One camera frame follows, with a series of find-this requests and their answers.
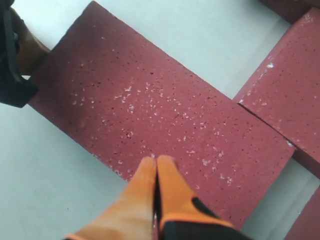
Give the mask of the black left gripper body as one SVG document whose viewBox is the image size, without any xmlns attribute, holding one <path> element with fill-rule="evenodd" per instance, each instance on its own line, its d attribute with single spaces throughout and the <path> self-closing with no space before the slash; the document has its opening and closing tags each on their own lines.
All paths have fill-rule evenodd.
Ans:
<svg viewBox="0 0 320 240">
<path fill-rule="evenodd" d="M 11 16 L 13 0 L 0 2 L 0 102 L 22 108 L 38 92 L 24 79 L 18 67 L 19 35 L 15 33 Z"/>
</svg>

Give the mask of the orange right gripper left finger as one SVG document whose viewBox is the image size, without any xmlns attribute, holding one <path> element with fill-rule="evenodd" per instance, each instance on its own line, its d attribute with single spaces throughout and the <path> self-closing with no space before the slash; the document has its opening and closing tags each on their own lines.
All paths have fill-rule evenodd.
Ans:
<svg viewBox="0 0 320 240">
<path fill-rule="evenodd" d="M 157 163 L 144 157 L 118 199 L 66 240 L 151 240 Z"/>
</svg>

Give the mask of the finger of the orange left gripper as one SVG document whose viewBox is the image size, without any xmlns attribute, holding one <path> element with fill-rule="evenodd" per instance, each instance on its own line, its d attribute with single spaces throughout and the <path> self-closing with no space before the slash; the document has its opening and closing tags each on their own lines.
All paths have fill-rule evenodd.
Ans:
<svg viewBox="0 0 320 240">
<path fill-rule="evenodd" d="M 12 7 L 10 13 L 13 30 L 18 36 L 18 68 L 22 75 L 31 76 L 51 50 L 32 34 L 24 20 Z"/>
</svg>

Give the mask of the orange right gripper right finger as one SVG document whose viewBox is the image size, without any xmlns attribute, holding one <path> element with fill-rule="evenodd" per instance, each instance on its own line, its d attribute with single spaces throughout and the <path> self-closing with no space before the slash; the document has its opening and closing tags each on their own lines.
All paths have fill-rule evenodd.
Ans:
<svg viewBox="0 0 320 240">
<path fill-rule="evenodd" d="M 168 155 L 157 158 L 161 240 L 239 240 L 233 225 L 208 209 Z"/>
</svg>

